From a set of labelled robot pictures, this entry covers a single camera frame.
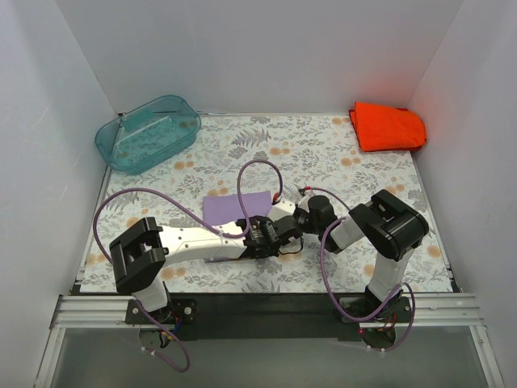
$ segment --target white backdrop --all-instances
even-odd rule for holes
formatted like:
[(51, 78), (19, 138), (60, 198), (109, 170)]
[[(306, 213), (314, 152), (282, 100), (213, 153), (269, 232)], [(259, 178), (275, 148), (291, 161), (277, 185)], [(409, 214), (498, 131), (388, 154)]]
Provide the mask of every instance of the white backdrop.
[(517, 386), (517, 3), (465, 0), (411, 107), (417, 157), (452, 270), (473, 291), (506, 386)]
[(74, 282), (115, 113), (54, 1), (0, 1), (0, 386), (29, 387)]
[(57, 0), (118, 112), (407, 105), (462, 0)]

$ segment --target glass panel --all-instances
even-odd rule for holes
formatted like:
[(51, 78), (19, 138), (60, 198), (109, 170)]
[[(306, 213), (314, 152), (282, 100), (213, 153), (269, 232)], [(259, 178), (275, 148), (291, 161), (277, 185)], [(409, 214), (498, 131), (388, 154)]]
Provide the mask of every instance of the glass panel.
[[(158, 347), (158, 333), (142, 343)], [(468, 327), (415, 327), (382, 356), (335, 339), (188, 342), (192, 366), (176, 373), (142, 352), (137, 329), (67, 329), (52, 387), (485, 387)], [(183, 365), (172, 343), (165, 353)]]

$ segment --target cable tie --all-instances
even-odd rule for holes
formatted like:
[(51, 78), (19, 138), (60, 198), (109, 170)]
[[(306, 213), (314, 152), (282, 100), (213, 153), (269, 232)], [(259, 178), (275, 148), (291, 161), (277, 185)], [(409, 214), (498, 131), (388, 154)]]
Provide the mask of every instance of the cable tie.
[(217, 234), (219, 236), (219, 238), (221, 239), (221, 245), (223, 245), (223, 238), (225, 238), (225, 236), (223, 236), (223, 233), (224, 231), (222, 229), (219, 229), (219, 233)]

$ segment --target metal frame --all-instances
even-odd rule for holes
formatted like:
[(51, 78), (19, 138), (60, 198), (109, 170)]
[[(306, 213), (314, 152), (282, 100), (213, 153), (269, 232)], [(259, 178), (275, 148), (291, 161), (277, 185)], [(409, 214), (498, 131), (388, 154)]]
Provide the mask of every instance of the metal frame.
[[(208, 113), (210, 116), (264, 116), (265, 113), (254, 114), (224, 114), (224, 113)], [(285, 116), (286, 114), (268, 116)], [(299, 114), (291, 113), (289, 116), (331, 116), (332, 113), (311, 113)], [(438, 228), (436, 227), (435, 217), (432, 213), (425, 192), (424, 185), (418, 170), (416, 161), (414, 160), (415, 170), (422, 186), (422, 192), (429, 208), (431, 222), (435, 227), (438, 235), (439, 247), (443, 254), (443, 261), (449, 272), (449, 277), (454, 280), (448, 257), (443, 248)], [(103, 177), (103, 182), (99, 191), (99, 197), (95, 208), (97, 209), (106, 194), (109, 180), (111, 177), (111, 169), (107, 167)], [(76, 287), (80, 286), (88, 254), (91, 244), (93, 243), (93, 235), (90, 228), (85, 250), (82, 253), (80, 267), (76, 277)], [(51, 330), (48, 337), (47, 346), (44, 351), (40, 369), (35, 382), (35, 387), (50, 387), (53, 379), (54, 371), (59, 361), (61, 348), (64, 342), (65, 333), (68, 328), (154, 328), (154, 325), (127, 325), (124, 322), (128, 301), (131, 297), (125, 296), (101, 296), (101, 295), (82, 295), (74, 297), (61, 297), (54, 314)], [(485, 373), (486, 381), (489, 387), (504, 386), (501, 374), (498, 370), (489, 339), (486, 335), (486, 327), (484, 320), (476, 303), (475, 297), (471, 293), (417, 293), (416, 294), (416, 314), (414, 325), (417, 327), (469, 327), (472, 333), (473, 342), (477, 355), (481, 362), (481, 366)], [(407, 323), (398, 323), (398, 326), (406, 326)], [(361, 327), (376, 327), (376, 323), (361, 323)]]

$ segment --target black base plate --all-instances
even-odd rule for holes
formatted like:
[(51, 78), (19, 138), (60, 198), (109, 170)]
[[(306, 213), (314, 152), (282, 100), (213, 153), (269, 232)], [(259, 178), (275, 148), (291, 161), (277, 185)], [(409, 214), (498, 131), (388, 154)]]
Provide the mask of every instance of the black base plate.
[[(337, 293), (336, 298), (361, 297)], [(172, 293), (170, 299), (192, 308), (192, 324), (183, 325), (181, 340), (337, 338), (361, 341), (358, 323), (343, 323), (326, 293)], [(141, 313), (134, 314), (128, 303), (126, 323), (149, 324)], [(397, 308), (397, 321), (409, 322), (405, 305)]]

